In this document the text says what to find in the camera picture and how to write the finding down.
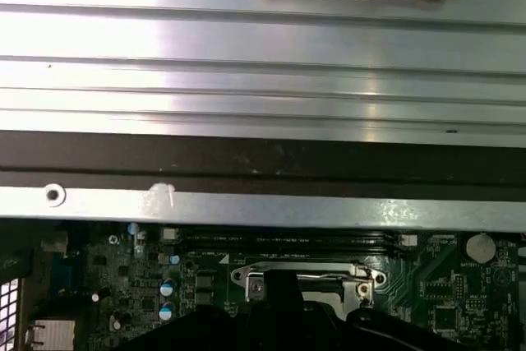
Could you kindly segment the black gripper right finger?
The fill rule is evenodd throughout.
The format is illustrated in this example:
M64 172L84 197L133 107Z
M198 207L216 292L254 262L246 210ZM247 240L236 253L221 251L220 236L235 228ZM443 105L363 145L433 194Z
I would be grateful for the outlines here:
M283 286L284 350L465 350L453 340L398 318L360 307L336 324L321 307L307 310L297 275Z

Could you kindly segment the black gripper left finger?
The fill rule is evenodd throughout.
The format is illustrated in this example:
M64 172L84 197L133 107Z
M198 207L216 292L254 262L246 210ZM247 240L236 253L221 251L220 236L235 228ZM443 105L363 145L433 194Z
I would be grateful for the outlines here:
M216 307L200 307L129 340L124 350L282 350L284 273L264 274L265 296L246 316L231 317Z

